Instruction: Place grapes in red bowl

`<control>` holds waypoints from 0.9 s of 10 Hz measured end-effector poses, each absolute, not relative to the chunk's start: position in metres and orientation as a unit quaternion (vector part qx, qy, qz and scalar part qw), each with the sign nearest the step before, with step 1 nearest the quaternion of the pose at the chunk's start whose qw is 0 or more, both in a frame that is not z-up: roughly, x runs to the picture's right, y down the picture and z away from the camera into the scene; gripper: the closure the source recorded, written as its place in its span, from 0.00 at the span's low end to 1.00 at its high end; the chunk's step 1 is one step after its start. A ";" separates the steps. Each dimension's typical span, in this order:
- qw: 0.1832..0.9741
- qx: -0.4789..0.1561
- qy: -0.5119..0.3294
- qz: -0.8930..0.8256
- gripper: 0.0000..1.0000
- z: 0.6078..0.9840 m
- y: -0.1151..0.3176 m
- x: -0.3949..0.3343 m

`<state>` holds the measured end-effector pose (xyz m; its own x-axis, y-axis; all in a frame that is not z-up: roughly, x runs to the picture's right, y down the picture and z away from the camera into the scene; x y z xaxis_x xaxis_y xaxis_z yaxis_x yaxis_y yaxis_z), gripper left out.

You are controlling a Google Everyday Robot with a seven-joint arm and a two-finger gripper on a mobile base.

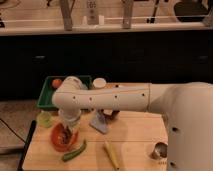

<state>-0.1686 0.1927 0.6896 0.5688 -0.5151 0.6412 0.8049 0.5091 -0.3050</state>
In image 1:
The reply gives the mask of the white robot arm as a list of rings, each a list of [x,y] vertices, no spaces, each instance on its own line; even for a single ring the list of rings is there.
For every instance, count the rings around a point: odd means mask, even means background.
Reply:
[[[53,93],[52,103],[65,116],[82,109],[147,111],[166,117],[167,171],[213,171],[213,84],[143,83],[89,89],[73,76]]]

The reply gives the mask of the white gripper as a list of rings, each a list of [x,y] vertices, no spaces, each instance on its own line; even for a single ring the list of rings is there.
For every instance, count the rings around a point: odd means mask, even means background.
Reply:
[[[59,117],[66,127],[62,131],[62,141],[63,142],[69,142],[72,137],[72,132],[70,131],[70,128],[73,128],[76,126],[81,118],[81,111],[79,109],[73,109],[73,110],[62,110],[60,109],[58,111]]]

